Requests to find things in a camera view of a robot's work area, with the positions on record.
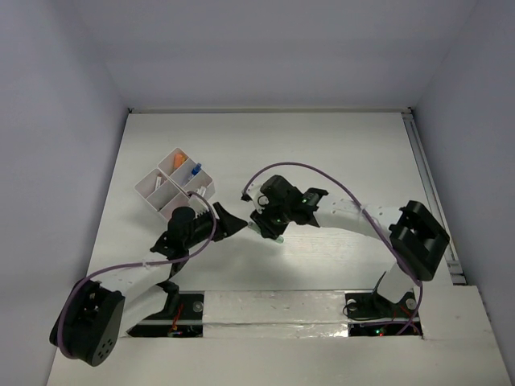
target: white wall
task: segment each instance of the white wall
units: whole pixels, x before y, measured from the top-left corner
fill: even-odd
[[[515,1],[480,0],[416,122],[470,283],[515,378]]]
[[[126,108],[66,0],[0,5],[0,384],[46,384]]]
[[[406,107],[476,0],[73,2],[130,107]]]

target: blue cap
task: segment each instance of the blue cap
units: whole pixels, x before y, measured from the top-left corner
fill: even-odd
[[[201,163],[197,163],[195,165],[195,167],[193,168],[193,170],[192,170],[192,175],[199,174],[199,171],[201,171],[201,170],[202,170],[202,164]]]

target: white table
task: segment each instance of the white table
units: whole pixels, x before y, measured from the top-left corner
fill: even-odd
[[[129,116],[89,271],[138,261],[165,228],[134,184],[175,147],[202,162],[216,195],[247,219],[241,189],[273,162],[317,166],[364,203],[426,202],[399,113],[134,114]],[[271,170],[304,190],[337,192],[321,176],[291,166]],[[210,245],[174,282],[181,290],[283,291],[372,288],[393,263],[384,246],[341,230],[291,225],[284,244],[246,229]],[[121,339],[98,368],[57,354],[57,384],[509,384],[480,297],[453,287],[445,263],[425,287],[426,340]]]

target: white object in tray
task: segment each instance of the white object in tray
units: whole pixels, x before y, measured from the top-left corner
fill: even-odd
[[[182,165],[174,169],[177,154],[183,155],[186,159]],[[209,200],[215,194],[215,184],[204,169],[188,181],[196,164],[197,162],[180,148],[176,148],[158,164],[157,169],[153,169],[137,183],[134,189],[149,204],[152,211],[157,212],[166,221],[171,218],[177,207],[190,206],[197,213],[206,211],[207,208],[200,199],[187,195],[188,191],[202,191],[202,196]]]

